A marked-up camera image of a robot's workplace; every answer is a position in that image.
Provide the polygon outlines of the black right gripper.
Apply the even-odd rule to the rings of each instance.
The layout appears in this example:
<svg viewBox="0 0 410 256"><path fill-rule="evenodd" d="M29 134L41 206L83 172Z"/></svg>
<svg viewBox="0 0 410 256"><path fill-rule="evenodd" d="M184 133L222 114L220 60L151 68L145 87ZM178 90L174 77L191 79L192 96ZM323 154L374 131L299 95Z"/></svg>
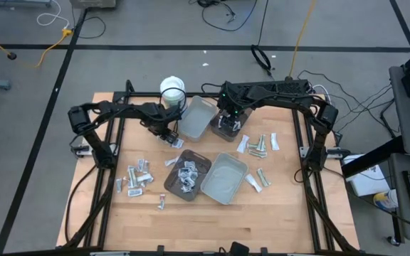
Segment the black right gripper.
<svg viewBox="0 0 410 256"><path fill-rule="evenodd" d="M222 116L222 128L228 130L230 127L232 131L238 129L238 118L232 115L241 114L248 108L248 103L245 96L248 92L247 83L232 83L226 81L219 91L219 98L217 99L217 107L220 110L226 110L230 114L229 118Z"/></svg>

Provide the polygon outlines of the brown translucent plastic bin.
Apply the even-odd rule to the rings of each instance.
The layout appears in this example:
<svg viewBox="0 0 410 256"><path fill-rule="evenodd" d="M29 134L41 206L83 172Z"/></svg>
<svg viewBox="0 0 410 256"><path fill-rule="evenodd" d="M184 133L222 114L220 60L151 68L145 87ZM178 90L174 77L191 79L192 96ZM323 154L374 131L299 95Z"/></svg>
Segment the brown translucent plastic bin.
<svg viewBox="0 0 410 256"><path fill-rule="evenodd" d="M195 169L189 169L184 167L185 161L194 161L196 164ZM193 201L197 194L199 193L200 185L205 178L205 175L209 172L211 168L211 161L192 150L184 150L180 156L179 160L173 166L170 174L164 182L164 188L174 195L184 199L185 201ZM181 187L183 186L182 178L178 177L178 170L189 169L190 171L197 171L198 178L195 181L195 185L192 187L192 191L189 193L183 193Z"/></svg>
<svg viewBox="0 0 410 256"><path fill-rule="evenodd" d="M244 110L241 114L238 115L232 115L238 118L238 121L241 122L241 129L243 128L244 124L246 123L247 119L251 115L253 109L249 106L252 103L252 100L250 100L247 96L245 96L245 100L248 103L248 108ZM226 110L220 110L219 112L214 116L214 118L210 121L211 125L211 130L213 133L217 134L219 137L222 139L228 141L228 142L233 142L240 130L232 131L231 128L229 127L228 130L224 130L223 128L218 128L218 122L219 122L219 117L220 116L227 116L229 118L230 114L227 113Z"/></svg>

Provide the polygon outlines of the grey plastic bin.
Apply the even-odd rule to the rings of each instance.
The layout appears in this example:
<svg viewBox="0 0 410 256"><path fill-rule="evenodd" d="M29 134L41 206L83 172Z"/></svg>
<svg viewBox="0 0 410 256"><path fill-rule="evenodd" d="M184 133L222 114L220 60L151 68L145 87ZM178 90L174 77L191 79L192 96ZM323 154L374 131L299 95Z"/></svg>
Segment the grey plastic bin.
<svg viewBox="0 0 410 256"><path fill-rule="evenodd" d="M201 183L201 191L223 205L231 204L248 172L248 166L236 157L220 153Z"/></svg>
<svg viewBox="0 0 410 256"><path fill-rule="evenodd" d="M179 120L179 133L192 142L198 142L216 112L216 105L200 96L193 96Z"/></svg>

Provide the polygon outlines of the white wipes canister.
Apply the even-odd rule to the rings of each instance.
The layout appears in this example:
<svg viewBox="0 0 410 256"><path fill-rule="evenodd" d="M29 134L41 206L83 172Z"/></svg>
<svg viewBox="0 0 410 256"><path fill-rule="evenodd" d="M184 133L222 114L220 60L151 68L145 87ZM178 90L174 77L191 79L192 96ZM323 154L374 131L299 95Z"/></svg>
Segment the white wipes canister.
<svg viewBox="0 0 410 256"><path fill-rule="evenodd" d="M161 97L166 106L183 106L184 98L185 98L185 87L184 82L176 77L170 76L168 78L163 79L160 86Z"/></svg>

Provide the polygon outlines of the black rounded object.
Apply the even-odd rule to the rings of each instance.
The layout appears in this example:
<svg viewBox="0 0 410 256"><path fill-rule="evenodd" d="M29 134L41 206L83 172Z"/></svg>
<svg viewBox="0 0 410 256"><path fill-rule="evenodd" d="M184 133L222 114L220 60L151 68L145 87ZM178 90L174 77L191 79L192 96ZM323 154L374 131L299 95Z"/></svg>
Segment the black rounded object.
<svg viewBox="0 0 410 256"><path fill-rule="evenodd" d="M249 248L239 242L232 242L229 250L219 248L219 256L249 256Z"/></svg>

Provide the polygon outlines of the grey metal base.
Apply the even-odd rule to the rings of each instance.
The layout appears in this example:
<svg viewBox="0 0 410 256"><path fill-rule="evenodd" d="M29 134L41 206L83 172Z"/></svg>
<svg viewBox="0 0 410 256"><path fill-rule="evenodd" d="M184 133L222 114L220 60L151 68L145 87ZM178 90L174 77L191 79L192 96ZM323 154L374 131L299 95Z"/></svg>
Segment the grey metal base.
<svg viewBox="0 0 410 256"><path fill-rule="evenodd" d="M53 0L0 0L0 7L16 7L16 6L45 6L50 8Z"/></svg>

